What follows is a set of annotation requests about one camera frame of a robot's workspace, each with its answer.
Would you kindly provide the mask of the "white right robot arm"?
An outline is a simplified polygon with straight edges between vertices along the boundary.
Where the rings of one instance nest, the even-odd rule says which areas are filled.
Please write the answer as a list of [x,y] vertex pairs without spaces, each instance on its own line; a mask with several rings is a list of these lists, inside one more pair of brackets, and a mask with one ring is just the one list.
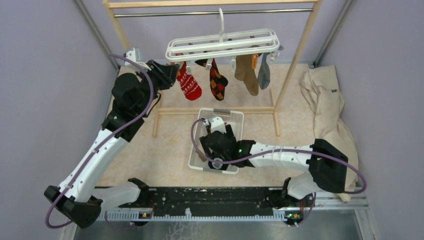
[[212,167],[237,168],[277,167],[301,171],[284,183],[281,199],[287,206],[295,206],[301,199],[317,191],[346,194],[348,170],[353,167],[349,158],[327,140],[317,138],[305,146],[277,146],[255,140],[236,140],[232,127],[212,130],[199,137],[200,155]]

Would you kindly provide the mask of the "black blue sock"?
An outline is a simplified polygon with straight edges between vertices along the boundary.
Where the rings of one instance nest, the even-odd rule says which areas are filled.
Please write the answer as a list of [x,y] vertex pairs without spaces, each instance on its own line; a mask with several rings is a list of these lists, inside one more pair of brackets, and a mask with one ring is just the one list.
[[226,171],[228,166],[228,164],[224,164],[224,160],[220,157],[216,157],[213,161],[208,162],[208,167],[213,170]]

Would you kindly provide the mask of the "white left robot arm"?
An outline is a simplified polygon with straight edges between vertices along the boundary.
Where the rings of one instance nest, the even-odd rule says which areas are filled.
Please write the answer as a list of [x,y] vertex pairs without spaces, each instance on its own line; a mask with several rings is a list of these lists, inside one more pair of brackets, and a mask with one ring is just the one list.
[[50,185],[44,196],[52,208],[71,223],[85,229],[101,213],[134,203],[144,207],[150,203],[149,187],[137,178],[122,185],[98,188],[97,183],[118,153],[134,138],[149,115],[153,100],[162,90],[176,82],[180,66],[147,62],[148,70],[118,76],[112,88],[112,109],[101,124],[93,145],[77,167],[58,186]]

